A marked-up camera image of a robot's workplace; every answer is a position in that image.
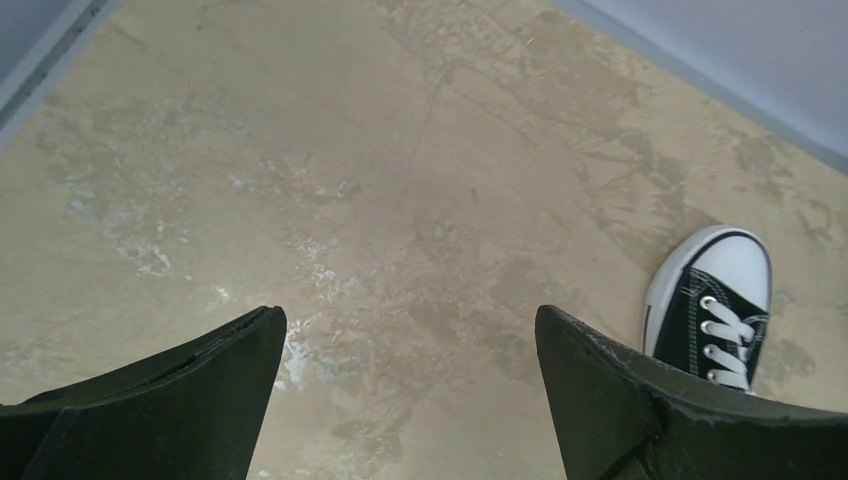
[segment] sneaker sole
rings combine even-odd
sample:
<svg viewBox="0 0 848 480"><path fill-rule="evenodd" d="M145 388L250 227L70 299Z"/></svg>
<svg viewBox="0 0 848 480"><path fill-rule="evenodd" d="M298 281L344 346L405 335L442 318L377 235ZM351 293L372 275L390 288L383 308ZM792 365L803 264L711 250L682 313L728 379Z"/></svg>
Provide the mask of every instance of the sneaker sole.
<svg viewBox="0 0 848 480"><path fill-rule="evenodd" d="M675 248L657 270L654 279L651 281L651 286L648 288L648 294L645 296L643 315L645 330L642 338L642 352L645 355L654 356L657 338L660 329L662 329L663 316L668 309L668 303L671 301L674 289L677 288L677 282L680 281L683 269L703 251L704 247L729 233L741 233L752 238L765 250L763 242L754 234L730 225L715 225L705 228L687 238L686 241Z"/></svg>

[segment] canvas sneaker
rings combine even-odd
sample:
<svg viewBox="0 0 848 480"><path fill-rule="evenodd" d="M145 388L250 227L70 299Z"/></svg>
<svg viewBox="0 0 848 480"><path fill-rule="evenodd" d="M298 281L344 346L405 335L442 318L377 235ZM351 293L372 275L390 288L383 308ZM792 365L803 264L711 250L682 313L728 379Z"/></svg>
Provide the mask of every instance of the canvas sneaker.
<svg viewBox="0 0 848 480"><path fill-rule="evenodd" d="M710 227L674 250L651 282L643 352L753 393L770 310L771 262L763 243L740 228Z"/></svg>

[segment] white rubber toe cap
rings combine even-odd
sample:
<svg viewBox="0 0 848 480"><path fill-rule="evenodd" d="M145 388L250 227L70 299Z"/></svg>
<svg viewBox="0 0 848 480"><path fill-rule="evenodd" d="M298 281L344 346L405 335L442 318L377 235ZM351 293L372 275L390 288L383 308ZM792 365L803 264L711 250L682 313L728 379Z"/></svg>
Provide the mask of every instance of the white rubber toe cap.
<svg viewBox="0 0 848 480"><path fill-rule="evenodd" d="M710 245L692 264L764 312L771 302L771 266L765 248L750 237L733 235Z"/></svg>

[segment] shoelace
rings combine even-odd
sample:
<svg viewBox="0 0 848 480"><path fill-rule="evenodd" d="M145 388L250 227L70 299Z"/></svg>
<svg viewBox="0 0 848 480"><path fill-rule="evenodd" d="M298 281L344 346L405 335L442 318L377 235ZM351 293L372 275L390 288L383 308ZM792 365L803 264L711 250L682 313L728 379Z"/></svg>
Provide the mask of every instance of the shoelace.
<svg viewBox="0 0 848 480"><path fill-rule="evenodd" d="M701 331L712 337L721 338L738 345L736 349L738 356L725 352L716 345L704 347L704 356L726 369L710 370L707 372L707 380L753 394L751 385L748 383L748 366L745 363L748 360L748 348L745 347L745 343L754 339L756 331L750 325L743 323L739 315L722 305L714 297L705 296L701 298L699 303L701 308L709 311L713 317L720 320L720 322L712 320L701 322Z"/></svg>

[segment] beige floor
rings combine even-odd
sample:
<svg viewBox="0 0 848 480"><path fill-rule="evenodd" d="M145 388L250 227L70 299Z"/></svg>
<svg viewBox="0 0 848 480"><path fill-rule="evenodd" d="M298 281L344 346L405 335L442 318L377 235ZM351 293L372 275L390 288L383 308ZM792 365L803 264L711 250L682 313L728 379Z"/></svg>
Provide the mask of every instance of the beige floor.
<svg viewBox="0 0 848 480"><path fill-rule="evenodd" d="M0 153L0 403L260 304L251 478L561 478L533 314L631 346L716 222L757 387L848 411L848 178L537 0L126 0Z"/></svg>

